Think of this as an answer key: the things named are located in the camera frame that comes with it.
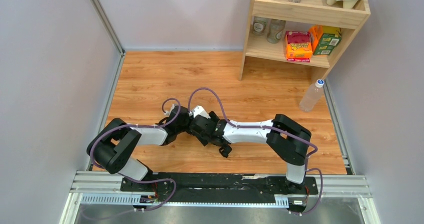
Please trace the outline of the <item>glass jar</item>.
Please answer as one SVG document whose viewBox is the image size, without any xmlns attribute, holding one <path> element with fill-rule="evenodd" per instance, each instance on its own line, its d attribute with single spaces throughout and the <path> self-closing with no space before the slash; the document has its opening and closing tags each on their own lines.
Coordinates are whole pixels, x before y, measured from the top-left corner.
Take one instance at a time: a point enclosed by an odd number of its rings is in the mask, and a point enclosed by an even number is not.
<svg viewBox="0 0 424 224">
<path fill-rule="evenodd" d="M 267 41 L 272 44 L 278 43 L 282 38 L 285 25 L 286 21 L 284 20 L 271 19 L 266 38 Z"/>
<path fill-rule="evenodd" d="M 261 36 L 264 34 L 268 24 L 268 19 L 263 17 L 254 17 L 252 24 L 252 33 Z"/>
</svg>

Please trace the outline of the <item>green orange carton box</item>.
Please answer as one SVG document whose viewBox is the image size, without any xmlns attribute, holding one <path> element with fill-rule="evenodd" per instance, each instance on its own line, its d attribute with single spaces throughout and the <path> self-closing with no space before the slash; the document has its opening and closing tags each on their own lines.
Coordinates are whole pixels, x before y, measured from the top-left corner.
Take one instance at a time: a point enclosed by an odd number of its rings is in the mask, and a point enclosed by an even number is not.
<svg viewBox="0 0 424 224">
<path fill-rule="evenodd" d="M 314 56 L 328 56 L 342 40 L 341 28 L 315 25 L 309 29 Z"/>
</svg>

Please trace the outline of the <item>glass jar right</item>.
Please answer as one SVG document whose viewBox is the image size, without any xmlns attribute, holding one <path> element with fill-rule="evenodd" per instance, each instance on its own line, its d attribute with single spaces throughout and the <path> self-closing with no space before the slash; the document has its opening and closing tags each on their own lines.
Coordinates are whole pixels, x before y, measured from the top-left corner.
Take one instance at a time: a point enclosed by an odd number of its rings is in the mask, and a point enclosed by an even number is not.
<svg viewBox="0 0 424 224">
<path fill-rule="evenodd" d="M 278 43 L 282 38 L 285 25 L 286 21 L 284 20 L 271 19 L 266 38 L 267 41 L 272 44 Z"/>
</svg>

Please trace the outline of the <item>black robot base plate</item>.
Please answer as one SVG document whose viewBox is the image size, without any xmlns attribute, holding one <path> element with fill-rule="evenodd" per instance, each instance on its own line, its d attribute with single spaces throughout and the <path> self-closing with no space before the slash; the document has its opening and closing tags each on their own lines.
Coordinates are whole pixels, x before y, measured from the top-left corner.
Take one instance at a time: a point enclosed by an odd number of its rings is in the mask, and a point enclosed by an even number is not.
<svg viewBox="0 0 424 224">
<path fill-rule="evenodd" d="M 172 183 L 150 184 L 132 183 L 127 179 L 121 182 L 121 191 L 153 192 L 160 201 L 165 200 L 175 189 L 172 202 L 203 203 L 272 203 L 276 194 L 289 195 L 319 193 L 314 177 L 306 177 L 300 187 L 290 187 L 285 176 L 228 173 L 178 173 L 154 172 L 149 180 L 170 178 Z"/>
</svg>

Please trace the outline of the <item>orange pink sponge box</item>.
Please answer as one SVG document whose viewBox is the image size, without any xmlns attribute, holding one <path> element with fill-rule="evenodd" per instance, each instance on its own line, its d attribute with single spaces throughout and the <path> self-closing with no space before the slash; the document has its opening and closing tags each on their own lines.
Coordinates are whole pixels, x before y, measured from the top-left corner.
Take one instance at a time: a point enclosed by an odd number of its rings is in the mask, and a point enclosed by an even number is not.
<svg viewBox="0 0 424 224">
<path fill-rule="evenodd" d="M 301 63 L 310 62 L 313 50 L 309 32 L 286 31 L 284 44 L 287 61 Z"/>
</svg>

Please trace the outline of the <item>glass jar left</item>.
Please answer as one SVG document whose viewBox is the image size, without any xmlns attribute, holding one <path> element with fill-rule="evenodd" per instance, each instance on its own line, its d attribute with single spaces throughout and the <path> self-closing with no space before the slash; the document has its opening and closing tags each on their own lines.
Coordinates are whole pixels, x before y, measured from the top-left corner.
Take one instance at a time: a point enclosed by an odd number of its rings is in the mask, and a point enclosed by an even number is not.
<svg viewBox="0 0 424 224">
<path fill-rule="evenodd" d="M 263 17 L 254 17 L 252 24 L 252 33 L 261 36 L 264 34 L 268 24 L 268 19 Z"/>
</svg>

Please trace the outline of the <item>wooden shelf unit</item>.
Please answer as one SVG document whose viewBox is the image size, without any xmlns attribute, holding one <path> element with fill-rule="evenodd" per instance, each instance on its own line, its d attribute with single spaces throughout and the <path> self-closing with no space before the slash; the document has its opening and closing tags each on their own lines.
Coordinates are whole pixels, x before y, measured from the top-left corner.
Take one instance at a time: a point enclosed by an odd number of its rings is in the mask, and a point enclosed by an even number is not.
<svg viewBox="0 0 424 224">
<path fill-rule="evenodd" d="M 291 3 L 288 0 L 250 0 L 239 78 L 243 77 L 245 57 L 286 61 L 283 47 L 267 42 L 265 36 L 251 33 L 254 17 L 304 24 L 305 30 L 309 25 L 341 29 L 342 40 L 335 50 L 328 56 L 312 56 L 307 63 L 311 67 L 310 79 L 315 81 L 327 77 L 370 15 L 368 0 L 360 0 L 351 10 L 344 9 L 341 4 L 328 6 L 326 0 L 302 0 L 300 3 Z"/>
</svg>

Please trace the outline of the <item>aluminium frame rail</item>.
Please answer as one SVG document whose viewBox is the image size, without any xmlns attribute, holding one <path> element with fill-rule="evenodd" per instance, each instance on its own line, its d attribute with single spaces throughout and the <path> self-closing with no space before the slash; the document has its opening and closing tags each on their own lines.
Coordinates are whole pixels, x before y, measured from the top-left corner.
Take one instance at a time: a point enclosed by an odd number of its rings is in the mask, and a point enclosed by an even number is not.
<svg viewBox="0 0 424 224">
<path fill-rule="evenodd" d="M 105 171 L 75 174 L 60 223 L 380 223 L 361 175 L 149 174 L 142 183 Z"/>
</svg>

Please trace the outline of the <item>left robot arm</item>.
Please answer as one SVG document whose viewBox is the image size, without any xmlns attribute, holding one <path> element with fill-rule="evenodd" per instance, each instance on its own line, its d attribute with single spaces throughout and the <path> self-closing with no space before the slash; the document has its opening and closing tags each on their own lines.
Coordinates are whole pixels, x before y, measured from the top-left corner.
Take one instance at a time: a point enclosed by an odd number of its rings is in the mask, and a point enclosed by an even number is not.
<svg viewBox="0 0 424 224">
<path fill-rule="evenodd" d="M 151 169 L 141 161 L 132 158 L 133 151 L 140 145 L 165 146 L 176 137 L 188 132 L 193 115 L 182 106 L 175 106 L 168 117 L 156 125 L 136 125 L 113 119 L 88 145 L 87 154 L 93 165 L 105 169 L 110 174 L 120 174 L 132 183 L 150 184 L 168 182 L 170 178 L 149 180 Z"/>
</svg>

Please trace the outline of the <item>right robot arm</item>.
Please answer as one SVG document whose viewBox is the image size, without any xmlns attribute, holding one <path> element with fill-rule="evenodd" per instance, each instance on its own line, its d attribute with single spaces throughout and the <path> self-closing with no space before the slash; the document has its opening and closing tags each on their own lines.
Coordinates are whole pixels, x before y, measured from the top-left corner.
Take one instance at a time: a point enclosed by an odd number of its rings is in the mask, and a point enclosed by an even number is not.
<svg viewBox="0 0 424 224">
<path fill-rule="evenodd" d="M 283 114 L 262 122 L 236 122 L 220 119 L 211 111 L 208 117 L 196 115 L 191 120 L 188 132 L 202 145 L 218 146 L 220 154 L 225 158 L 232 151 L 231 144 L 267 144 L 286 162 L 286 184 L 294 188 L 304 183 L 307 150 L 311 145 L 312 134 Z"/>
</svg>

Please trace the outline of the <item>black folding umbrella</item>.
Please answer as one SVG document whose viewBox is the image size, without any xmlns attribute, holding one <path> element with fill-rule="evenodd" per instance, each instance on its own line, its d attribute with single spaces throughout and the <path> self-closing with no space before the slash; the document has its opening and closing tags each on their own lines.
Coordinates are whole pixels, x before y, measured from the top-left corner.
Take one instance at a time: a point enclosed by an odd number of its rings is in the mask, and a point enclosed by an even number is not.
<svg viewBox="0 0 424 224">
<path fill-rule="evenodd" d="M 224 128 L 227 122 L 224 119 L 220 119 L 214 111 L 209 112 L 210 119 L 215 127 L 212 128 L 210 143 L 219 147 L 219 153 L 224 157 L 228 158 L 229 153 L 232 151 L 230 143 L 224 138 Z"/>
</svg>

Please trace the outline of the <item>clear plastic water bottle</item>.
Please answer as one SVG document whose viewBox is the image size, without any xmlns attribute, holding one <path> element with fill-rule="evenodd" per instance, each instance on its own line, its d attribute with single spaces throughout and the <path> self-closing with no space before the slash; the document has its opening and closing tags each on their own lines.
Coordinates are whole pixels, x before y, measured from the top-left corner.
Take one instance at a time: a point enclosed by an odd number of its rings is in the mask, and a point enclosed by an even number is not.
<svg viewBox="0 0 424 224">
<path fill-rule="evenodd" d="M 311 84 L 306 90 L 303 98 L 299 103 L 299 108 L 304 112 L 311 111 L 315 104 L 320 100 L 321 96 L 324 94 L 324 84 L 323 79 L 317 79 L 313 84 Z"/>
</svg>

